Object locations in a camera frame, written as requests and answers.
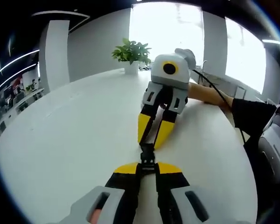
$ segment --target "black cable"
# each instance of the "black cable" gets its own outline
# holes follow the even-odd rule
[[[198,71],[196,71],[196,70],[193,70],[193,71],[196,72],[198,75],[200,75],[200,77],[204,78],[204,79],[217,91],[217,93],[219,94],[219,96],[220,96],[220,97],[222,98],[222,100],[227,104],[227,106],[229,107],[229,110],[232,112],[231,106],[228,104],[227,100],[223,97],[223,95],[222,95],[222,94],[220,93],[220,91],[216,88],[216,86],[215,86],[207,77],[205,77],[205,76],[204,76],[203,74],[201,74],[200,72],[198,72]],[[243,131],[242,131],[241,129],[239,129],[239,131],[241,132],[241,135],[242,135],[244,144],[246,144]]]

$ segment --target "yellow ring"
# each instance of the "yellow ring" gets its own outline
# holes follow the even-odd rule
[[[165,61],[165,62],[163,62],[162,68],[164,67],[165,64],[171,64],[171,65],[173,65],[175,67],[175,73],[172,74],[172,75],[175,75],[178,72],[178,66],[177,66],[177,64],[175,64],[175,62]]]

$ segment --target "office desk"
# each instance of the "office desk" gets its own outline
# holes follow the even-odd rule
[[[60,221],[117,167],[140,161],[137,122],[149,80],[149,72],[129,76],[123,70],[86,77],[42,97],[7,127],[0,137],[0,172],[32,223]],[[252,169],[218,107],[189,100],[155,156],[180,167],[218,212],[255,222]],[[162,223],[154,175],[142,180],[134,223]]]

